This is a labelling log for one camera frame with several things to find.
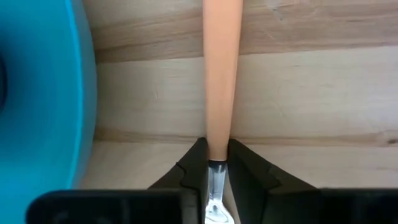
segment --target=black plastic piece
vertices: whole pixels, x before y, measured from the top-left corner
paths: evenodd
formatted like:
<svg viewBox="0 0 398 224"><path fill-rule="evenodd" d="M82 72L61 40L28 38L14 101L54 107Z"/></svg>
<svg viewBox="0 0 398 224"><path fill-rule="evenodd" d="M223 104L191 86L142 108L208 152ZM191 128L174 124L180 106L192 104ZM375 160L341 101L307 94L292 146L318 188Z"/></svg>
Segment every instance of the black plastic piece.
<svg viewBox="0 0 398 224"><path fill-rule="evenodd" d="M50 192L36 199L27 224L183 224L179 190L81 190Z"/></svg>
<svg viewBox="0 0 398 224"><path fill-rule="evenodd" d="M242 224L398 223L397 189L316 189L231 139L228 171Z"/></svg>
<svg viewBox="0 0 398 224"><path fill-rule="evenodd" d="M207 140L199 138L189 151L148 189L181 189L196 195L198 219L189 223L204 223L207 198Z"/></svg>
<svg viewBox="0 0 398 224"><path fill-rule="evenodd" d="M229 181L242 224L309 223L305 217L312 217L313 214L308 214L311 211L297 213L295 207L303 203L317 207L319 193L315 187L271 164L235 139L229 140L228 147ZM295 196L297 192L305 192L305 199Z"/></svg>
<svg viewBox="0 0 398 224"><path fill-rule="evenodd" d="M148 190L61 191L36 199L28 224L202 224L208 166L200 138ZM397 189L316 189L229 141L229 179L242 224L395 224Z"/></svg>

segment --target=blue bowl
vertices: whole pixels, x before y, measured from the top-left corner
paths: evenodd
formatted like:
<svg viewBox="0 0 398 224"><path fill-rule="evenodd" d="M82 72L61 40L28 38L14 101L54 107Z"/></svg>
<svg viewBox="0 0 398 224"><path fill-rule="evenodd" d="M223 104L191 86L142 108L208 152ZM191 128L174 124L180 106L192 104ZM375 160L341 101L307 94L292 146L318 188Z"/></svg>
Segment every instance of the blue bowl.
<svg viewBox="0 0 398 224"><path fill-rule="evenodd" d="M78 184L90 155L96 71L81 1L0 1L0 55L0 217L24 223L34 198Z"/></svg>

